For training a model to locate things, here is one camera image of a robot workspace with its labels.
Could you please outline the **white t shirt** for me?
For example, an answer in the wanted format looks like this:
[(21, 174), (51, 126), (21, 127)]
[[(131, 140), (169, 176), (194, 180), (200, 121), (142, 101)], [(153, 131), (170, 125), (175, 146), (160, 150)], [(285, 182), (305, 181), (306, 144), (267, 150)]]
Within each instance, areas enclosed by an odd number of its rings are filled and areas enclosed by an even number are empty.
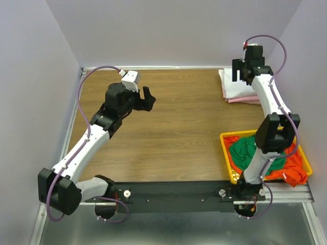
[(256, 96), (254, 89), (246, 85), (242, 80), (232, 81), (232, 69), (224, 68), (218, 70), (222, 83), (223, 98), (227, 100), (238, 99), (242, 97)]

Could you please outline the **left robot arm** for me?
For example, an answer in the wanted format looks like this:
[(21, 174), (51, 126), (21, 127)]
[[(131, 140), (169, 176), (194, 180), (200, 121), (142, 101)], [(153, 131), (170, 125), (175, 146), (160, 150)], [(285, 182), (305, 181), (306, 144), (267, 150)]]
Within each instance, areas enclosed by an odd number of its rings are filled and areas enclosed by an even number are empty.
[(151, 111), (156, 98), (150, 89), (132, 91), (122, 82), (112, 83), (105, 93), (105, 102), (87, 122), (87, 129), (71, 151), (52, 169), (38, 174), (39, 200), (63, 215), (71, 215), (82, 201), (98, 197), (107, 202), (113, 197), (114, 182), (102, 175), (80, 181), (80, 176), (95, 153), (108, 142), (133, 110)]

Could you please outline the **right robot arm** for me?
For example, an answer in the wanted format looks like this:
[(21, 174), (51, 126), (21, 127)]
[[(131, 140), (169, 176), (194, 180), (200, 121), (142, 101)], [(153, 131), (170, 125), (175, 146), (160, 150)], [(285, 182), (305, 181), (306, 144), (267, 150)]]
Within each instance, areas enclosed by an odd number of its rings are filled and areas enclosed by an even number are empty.
[(298, 138), (300, 117), (285, 105), (276, 88), (274, 73), (265, 64), (263, 46), (245, 43), (243, 50), (243, 58), (232, 61), (232, 81), (240, 79), (254, 89), (265, 117), (254, 136), (255, 154), (235, 187), (236, 196), (246, 200), (259, 194), (263, 178), (273, 161), (283, 158), (284, 150)]

